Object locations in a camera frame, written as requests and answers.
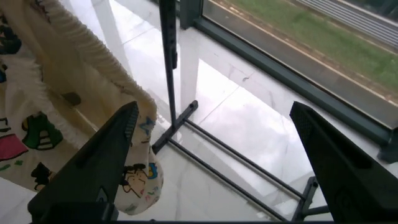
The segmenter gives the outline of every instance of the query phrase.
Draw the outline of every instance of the black metal rack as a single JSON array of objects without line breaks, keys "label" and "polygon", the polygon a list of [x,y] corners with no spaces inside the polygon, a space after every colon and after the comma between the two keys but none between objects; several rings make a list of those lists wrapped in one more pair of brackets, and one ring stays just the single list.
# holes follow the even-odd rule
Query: black metal rack
[{"label": "black metal rack", "polygon": [[166,78],[167,78],[167,89],[169,95],[171,126],[169,127],[168,130],[166,130],[165,133],[163,133],[163,135],[161,135],[161,137],[155,142],[155,144],[152,145],[154,153],[157,154],[163,148],[163,146],[165,146],[167,143],[171,143],[186,156],[193,159],[199,165],[201,165],[209,172],[217,176],[224,183],[228,184],[232,189],[234,189],[237,193],[239,193],[240,195],[251,201],[254,205],[265,210],[276,220],[285,221],[285,222],[288,221],[281,214],[277,213],[274,209],[270,208],[262,201],[258,200],[255,196],[251,195],[249,192],[242,189],[232,180],[227,178],[222,173],[218,172],[216,169],[212,168],[212,166],[208,165],[206,162],[201,160],[199,157],[194,155],[188,149],[186,149],[181,144],[172,139],[172,136],[178,131],[179,128],[181,128],[181,126],[183,126],[184,124],[188,125],[194,131],[202,134],[203,136],[208,137],[208,139],[211,139],[217,145],[225,149],[228,153],[242,160],[253,171],[266,177],[267,180],[271,181],[276,186],[280,187],[285,193],[293,196],[296,199],[299,199],[298,206],[296,208],[292,221],[302,221],[306,216],[309,215],[328,213],[329,209],[327,206],[309,209],[309,206],[312,203],[312,198],[315,194],[316,189],[318,188],[318,183],[315,177],[310,177],[308,179],[304,193],[300,193],[297,190],[295,190],[293,187],[289,186],[288,184],[280,180],[278,177],[264,170],[262,167],[255,164],[253,161],[251,161],[244,155],[240,154],[238,151],[234,150],[232,147],[228,146],[227,144],[219,140],[214,135],[210,134],[209,132],[205,131],[203,128],[199,127],[194,122],[190,121],[189,117],[198,108],[197,100],[194,100],[192,103],[190,103],[188,108],[186,108],[185,111],[177,118],[175,110],[174,80],[173,80],[173,69],[177,68],[175,4],[176,4],[175,0],[159,1],[160,23],[162,28],[163,50],[164,50],[164,60],[165,60],[165,69],[166,69]]}]

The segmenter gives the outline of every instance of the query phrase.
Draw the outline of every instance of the glossy tile floor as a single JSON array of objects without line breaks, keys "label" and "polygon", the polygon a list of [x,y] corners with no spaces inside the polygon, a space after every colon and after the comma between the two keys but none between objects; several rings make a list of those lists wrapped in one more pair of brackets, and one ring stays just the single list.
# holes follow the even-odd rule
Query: glossy tile floor
[{"label": "glossy tile floor", "polygon": [[[147,0],[62,0],[119,59],[158,104],[155,141],[170,125],[159,12]],[[302,192],[313,175],[289,118],[294,101],[315,108],[368,154],[378,148],[262,71],[195,29],[178,30],[175,94],[180,113],[193,100],[191,120]],[[236,158],[182,127],[174,139],[286,218],[297,200],[281,192]],[[268,220],[260,208],[232,191],[171,146],[158,154],[165,171],[159,202],[121,220]],[[398,164],[384,165],[398,176]],[[33,192],[0,179],[0,223],[28,223]],[[318,190],[312,207],[325,205]],[[330,214],[306,220],[330,220]]]}]

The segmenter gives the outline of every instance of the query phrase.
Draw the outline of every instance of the garment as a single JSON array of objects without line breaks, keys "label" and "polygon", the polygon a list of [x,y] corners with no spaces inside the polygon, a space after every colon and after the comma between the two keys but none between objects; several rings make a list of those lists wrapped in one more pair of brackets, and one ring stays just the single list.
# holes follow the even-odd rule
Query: garment
[{"label": "garment", "polygon": [[122,105],[136,101],[116,207],[156,203],[162,168],[150,148],[154,100],[56,0],[0,1],[0,177],[39,191]]}]

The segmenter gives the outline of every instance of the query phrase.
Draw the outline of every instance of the window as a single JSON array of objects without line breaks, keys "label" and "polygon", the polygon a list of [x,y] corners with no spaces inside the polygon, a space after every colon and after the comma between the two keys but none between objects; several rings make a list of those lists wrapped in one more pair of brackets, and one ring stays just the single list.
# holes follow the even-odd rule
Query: window
[{"label": "window", "polygon": [[204,0],[203,16],[334,97],[398,127],[398,4]]}]

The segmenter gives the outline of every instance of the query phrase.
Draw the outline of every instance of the guardrail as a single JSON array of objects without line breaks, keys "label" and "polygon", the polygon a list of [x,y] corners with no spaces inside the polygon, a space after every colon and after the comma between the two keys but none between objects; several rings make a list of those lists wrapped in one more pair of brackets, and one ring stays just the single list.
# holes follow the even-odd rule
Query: guardrail
[{"label": "guardrail", "polygon": [[322,12],[347,26],[361,31],[378,41],[398,50],[398,28],[370,15],[360,14],[349,6],[324,0],[296,0],[297,2]]}]

